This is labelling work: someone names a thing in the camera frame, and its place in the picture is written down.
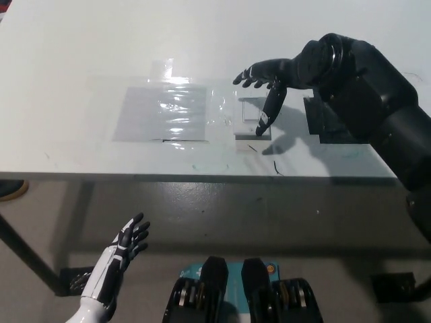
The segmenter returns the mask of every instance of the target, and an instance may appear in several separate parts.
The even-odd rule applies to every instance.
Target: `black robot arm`
[[[256,134],[273,123],[286,88],[316,89],[357,139],[369,142],[411,191],[407,210],[431,243],[431,118],[415,88],[371,44],[327,34],[294,59],[256,63],[234,80],[271,88]]]

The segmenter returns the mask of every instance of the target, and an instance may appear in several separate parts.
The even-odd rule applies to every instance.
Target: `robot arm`
[[[150,223],[138,225],[142,219],[142,213],[132,218],[105,248],[82,292],[78,311],[67,323],[105,323],[113,317],[124,272],[147,248],[143,241]]]
[[[253,64],[234,80],[268,83],[256,134],[283,105],[287,87],[316,89],[350,133],[369,142],[406,189],[407,209],[431,243],[431,118],[414,87],[374,46],[337,34],[311,40],[293,59]]]

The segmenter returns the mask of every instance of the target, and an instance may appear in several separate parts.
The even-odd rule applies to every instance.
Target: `gray floor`
[[[0,213],[54,268],[93,265],[139,211],[150,247],[129,267],[113,322],[160,322],[178,272],[208,255],[261,256],[304,277],[325,322],[431,322],[431,301],[378,305],[373,273],[431,275],[431,248],[396,186],[32,182]],[[64,322],[79,298],[55,297],[0,244],[0,322]]]

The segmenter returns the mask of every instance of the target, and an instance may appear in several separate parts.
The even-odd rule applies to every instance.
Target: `table surface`
[[[234,98],[266,92],[231,82],[336,32],[374,44],[429,114],[430,10],[419,0],[14,0],[0,27],[0,175],[392,178],[369,146],[308,134],[309,92],[288,92],[271,141],[235,141]],[[160,78],[160,62],[171,83],[205,89],[203,141],[116,140],[128,89]]]

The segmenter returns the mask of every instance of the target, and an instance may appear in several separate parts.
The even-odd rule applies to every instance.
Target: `white robotic hand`
[[[81,295],[81,307],[67,323],[104,323],[117,308],[117,295],[130,262],[148,245],[149,222],[137,225],[140,213],[132,218],[102,253]]]

